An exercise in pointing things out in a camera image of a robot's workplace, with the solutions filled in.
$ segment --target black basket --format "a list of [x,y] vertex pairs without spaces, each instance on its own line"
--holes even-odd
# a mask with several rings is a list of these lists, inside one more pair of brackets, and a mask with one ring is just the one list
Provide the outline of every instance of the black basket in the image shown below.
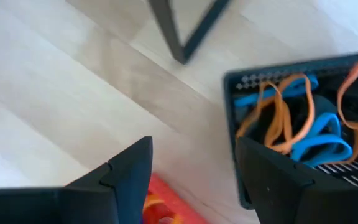
[[[231,149],[236,170],[237,185],[239,191],[239,200],[241,205],[246,209],[253,209],[253,205],[241,177],[241,170],[236,162],[235,155],[235,133],[239,127],[234,114],[233,99],[238,93],[255,93],[259,89],[259,83],[264,80],[270,80],[278,83],[283,77],[294,73],[313,73],[318,79],[328,76],[342,75],[346,76],[349,69],[358,61],[358,54],[348,55],[336,58],[327,58],[322,60],[314,60],[310,62],[300,62],[289,65],[277,65],[265,68],[255,68],[250,70],[233,71],[226,74],[223,80],[224,97],[227,112],[227,121],[229,125],[229,135],[231,139]],[[253,146],[265,148],[264,146],[252,143]],[[291,161],[289,158],[282,156],[282,161]],[[350,183],[353,187],[358,187],[358,160],[352,164],[346,165],[321,165],[316,168],[324,174],[341,179],[345,184]]]

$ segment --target orange cable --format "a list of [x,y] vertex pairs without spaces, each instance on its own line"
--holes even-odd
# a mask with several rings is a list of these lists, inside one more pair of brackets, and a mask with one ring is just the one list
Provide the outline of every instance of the orange cable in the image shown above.
[[358,122],[355,121],[346,121],[345,116],[342,112],[342,97],[345,94],[345,91],[350,87],[354,81],[358,78],[358,63],[351,69],[345,80],[343,81],[341,87],[338,89],[337,93],[337,107],[338,107],[338,114],[341,117],[343,123],[351,128],[351,129],[358,129]]
[[[291,116],[288,105],[284,102],[282,98],[282,92],[286,89],[288,85],[290,85],[293,81],[304,78],[305,79],[305,87],[306,87],[306,96],[308,99],[308,107],[309,114],[308,117],[300,129],[300,131],[292,136],[292,125],[291,125]],[[267,86],[272,86],[277,94],[262,100],[263,91]],[[275,114],[273,117],[273,121],[270,124],[268,131],[265,136],[265,146],[273,149],[274,151],[280,152],[282,154],[288,154],[291,152],[292,145],[299,140],[303,139],[310,130],[313,121],[314,121],[314,102],[313,95],[311,94],[311,85],[309,78],[305,74],[294,74],[286,77],[279,86],[275,86],[272,82],[263,82],[260,84],[259,88],[259,97],[258,102],[255,109],[251,112],[251,114],[242,122],[239,130],[236,133],[236,139],[238,137],[243,136],[245,131],[249,128],[249,126],[254,123],[260,116],[262,108],[265,108],[267,105],[271,103],[275,103]],[[273,145],[274,141],[284,132],[285,142]]]

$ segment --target black metal chair leg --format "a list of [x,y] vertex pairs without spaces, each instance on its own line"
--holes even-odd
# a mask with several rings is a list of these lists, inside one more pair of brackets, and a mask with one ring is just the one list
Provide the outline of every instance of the black metal chair leg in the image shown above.
[[229,1],[215,0],[185,45],[182,45],[179,41],[170,0],[149,0],[149,4],[173,58],[182,64],[186,64]]

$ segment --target blue rubber cord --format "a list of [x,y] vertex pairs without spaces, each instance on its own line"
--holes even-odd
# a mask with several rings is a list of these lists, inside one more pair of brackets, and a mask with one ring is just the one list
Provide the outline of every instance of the blue rubber cord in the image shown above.
[[[331,134],[319,134],[325,127],[329,127]],[[341,138],[341,124],[334,113],[323,113],[318,116],[309,133],[304,139],[293,145],[291,159],[299,161],[313,146],[327,146],[316,156],[303,163],[314,167],[327,162],[342,161],[352,156],[352,148]],[[344,149],[336,152],[339,145]]]
[[[316,75],[307,75],[307,77],[310,80],[311,89],[314,90],[318,87],[318,81]],[[305,88],[305,79],[300,78],[295,81],[293,81],[291,84],[289,84],[286,89],[283,91],[283,97],[293,97],[293,96],[299,96],[306,93]],[[264,90],[263,92],[263,99],[269,98],[271,96],[274,96],[275,90],[273,88],[269,88],[267,90]],[[236,108],[247,106],[247,105],[254,105],[258,101],[259,93],[253,93],[249,94],[247,96],[243,96],[241,98],[234,100],[234,106]]]

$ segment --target light wood floor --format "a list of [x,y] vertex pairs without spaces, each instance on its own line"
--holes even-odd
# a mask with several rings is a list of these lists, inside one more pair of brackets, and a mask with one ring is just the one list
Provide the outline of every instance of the light wood floor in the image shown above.
[[[173,0],[182,39],[210,0]],[[358,1],[233,0],[187,66],[146,0],[0,0],[0,187],[64,185],[145,135],[154,171],[211,223],[237,202],[221,79],[358,51]]]

